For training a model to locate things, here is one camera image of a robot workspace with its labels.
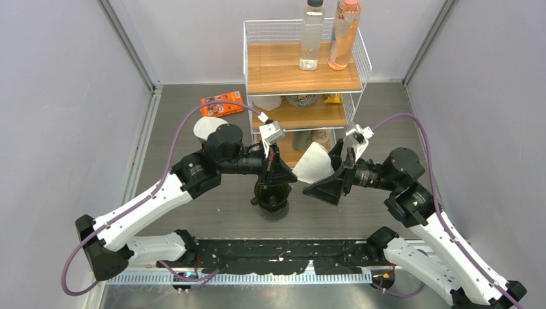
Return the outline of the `dark green dripper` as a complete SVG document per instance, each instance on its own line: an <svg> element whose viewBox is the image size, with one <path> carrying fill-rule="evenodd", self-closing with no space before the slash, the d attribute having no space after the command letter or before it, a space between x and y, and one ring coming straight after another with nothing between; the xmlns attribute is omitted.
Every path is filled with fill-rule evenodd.
<svg viewBox="0 0 546 309"><path fill-rule="evenodd" d="M254 186L254 197L250 200L250 204L262 207L277 207L288 203L288 197L292 191L292 187L287 184L280 185L265 185L256 182Z"/></svg>

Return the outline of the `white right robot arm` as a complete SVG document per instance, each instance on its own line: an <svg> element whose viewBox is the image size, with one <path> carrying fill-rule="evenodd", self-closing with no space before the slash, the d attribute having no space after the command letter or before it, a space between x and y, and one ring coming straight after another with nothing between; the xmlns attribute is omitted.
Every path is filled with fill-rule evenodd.
<svg viewBox="0 0 546 309"><path fill-rule="evenodd" d="M434 195L419 183L425 169L411 149L394 149L381 164L357 159L350 150L341 159L343 141L328 153L334 173L303 189L303 194L331 205L353 186L385 190L388 212L430 247L439 262L412 247L388 227L367 240L367 253L376 264L394 264L434 290L452 308L510 308L526 295L519 282L491 268L460 235Z"/></svg>

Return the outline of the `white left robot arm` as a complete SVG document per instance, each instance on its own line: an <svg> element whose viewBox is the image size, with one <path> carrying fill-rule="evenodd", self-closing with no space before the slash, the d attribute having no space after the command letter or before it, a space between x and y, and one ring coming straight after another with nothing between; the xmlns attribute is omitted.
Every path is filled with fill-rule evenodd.
<svg viewBox="0 0 546 309"><path fill-rule="evenodd" d="M288 185L297 180L281 158L277 140L285 133L278 122L260 127L261 142L245 147L243 131L221 124L202 141L200 150L168 168L164 178L114 211L92 218L83 215L75 225L83 251L97 281L106 281L129 265L177 261L191 266L198 256L187 232L139 238L137 234L171 210L218 187L224 174L256 175L256 199L267 204L276 196L286 202Z"/></svg>

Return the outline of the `white printed cup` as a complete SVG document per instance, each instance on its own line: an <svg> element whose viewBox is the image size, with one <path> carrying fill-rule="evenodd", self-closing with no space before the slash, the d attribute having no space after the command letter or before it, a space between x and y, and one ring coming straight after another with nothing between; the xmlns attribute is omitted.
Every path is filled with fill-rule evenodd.
<svg viewBox="0 0 546 309"><path fill-rule="evenodd" d="M319 144L325 144L330 141L331 135L331 129L315 129L311 131L311 141Z"/></svg>

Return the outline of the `grey metal can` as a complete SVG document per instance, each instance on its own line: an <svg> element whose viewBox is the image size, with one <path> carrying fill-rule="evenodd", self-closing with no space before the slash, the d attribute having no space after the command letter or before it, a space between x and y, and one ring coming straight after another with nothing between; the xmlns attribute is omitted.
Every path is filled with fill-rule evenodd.
<svg viewBox="0 0 546 309"><path fill-rule="evenodd" d="M311 131L294 131L294 137L292 140L292 147L295 151L306 151L311 144L312 132Z"/></svg>

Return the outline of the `smoky glass mug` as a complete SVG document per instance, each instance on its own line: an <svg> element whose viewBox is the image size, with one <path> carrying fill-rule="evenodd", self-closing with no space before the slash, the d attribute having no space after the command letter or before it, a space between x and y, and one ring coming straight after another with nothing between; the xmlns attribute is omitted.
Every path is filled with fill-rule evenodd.
<svg viewBox="0 0 546 309"><path fill-rule="evenodd" d="M290 210L288 203L277 207L262 207L259 206L260 216L266 221L279 221L285 218Z"/></svg>

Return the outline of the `white cup on shelf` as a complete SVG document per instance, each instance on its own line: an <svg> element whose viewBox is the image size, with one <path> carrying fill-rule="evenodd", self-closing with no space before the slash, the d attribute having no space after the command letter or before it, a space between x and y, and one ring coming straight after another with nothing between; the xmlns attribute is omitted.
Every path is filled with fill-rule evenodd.
<svg viewBox="0 0 546 309"><path fill-rule="evenodd" d="M253 96L252 103L265 111L277 109L282 104L282 96Z"/></svg>

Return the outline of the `yellow snack packet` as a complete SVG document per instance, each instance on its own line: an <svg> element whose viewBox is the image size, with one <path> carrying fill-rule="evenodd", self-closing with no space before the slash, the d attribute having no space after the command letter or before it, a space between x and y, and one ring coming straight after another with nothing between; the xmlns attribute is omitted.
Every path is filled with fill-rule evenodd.
<svg viewBox="0 0 546 309"><path fill-rule="evenodd" d="M344 104L343 96L340 93L326 94L324 98L325 104Z"/></svg>

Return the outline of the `printed ceramic bowl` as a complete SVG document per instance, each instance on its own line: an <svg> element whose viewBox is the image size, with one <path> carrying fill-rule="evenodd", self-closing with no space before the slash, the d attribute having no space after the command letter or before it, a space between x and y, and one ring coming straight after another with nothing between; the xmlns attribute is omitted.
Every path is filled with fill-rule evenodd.
<svg viewBox="0 0 546 309"><path fill-rule="evenodd" d="M316 103L318 100L318 95L317 94L286 95L285 100L294 107L305 108Z"/></svg>

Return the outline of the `orange snack box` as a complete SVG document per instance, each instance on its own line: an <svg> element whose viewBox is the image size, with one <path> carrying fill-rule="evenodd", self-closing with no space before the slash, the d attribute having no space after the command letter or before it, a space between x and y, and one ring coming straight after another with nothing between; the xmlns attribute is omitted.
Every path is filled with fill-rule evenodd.
<svg viewBox="0 0 546 309"><path fill-rule="evenodd" d="M203 105L208 102L217 102L221 100L229 101L229 102L237 102L240 104L243 103L243 97L240 91L232 91L229 93L224 93L224 94L216 95L213 97L203 98L201 99L200 103L201 105ZM220 104L211 104L201 108L201 113L203 117L225 117L227 115L232 115L235 113L242 113L244 110L245 108L241 106L228 104L228 103L220 103Z"/></svg>

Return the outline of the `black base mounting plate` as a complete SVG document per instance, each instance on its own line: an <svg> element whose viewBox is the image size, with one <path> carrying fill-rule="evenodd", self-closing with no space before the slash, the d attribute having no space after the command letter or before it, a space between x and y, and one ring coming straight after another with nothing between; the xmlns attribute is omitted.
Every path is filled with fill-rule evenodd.
<svg viewBox="0 0 546 309"><path fill-rule="evenodd" d="M391 264L356 239L199 239L185 264L206 273L302 274L311 266L317 275L355 274L366 267Z"/></svg>

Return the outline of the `pink drink bottle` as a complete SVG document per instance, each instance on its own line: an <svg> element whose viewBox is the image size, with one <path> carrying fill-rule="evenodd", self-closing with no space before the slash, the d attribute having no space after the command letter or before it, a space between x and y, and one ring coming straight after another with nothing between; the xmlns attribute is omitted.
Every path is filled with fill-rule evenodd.
<svg viewBox="0 0 546 309"><path fill-rule="evenodd" d="M337 3L328 56L328 65L333 70L344 70L349 63L361 10L359 0L344 0Z"/></svg>

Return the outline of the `clear water bottle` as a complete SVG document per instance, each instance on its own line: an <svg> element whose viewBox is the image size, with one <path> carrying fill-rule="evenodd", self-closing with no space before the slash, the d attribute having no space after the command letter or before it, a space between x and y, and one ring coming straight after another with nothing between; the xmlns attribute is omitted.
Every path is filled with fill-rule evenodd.
<svg viewBox="0 0 546 309"><path fill-rule="evenodd" d="M325 12L323 0L308 0L306 4L299 52L299 69L314 71L318 65Z"/></svg>

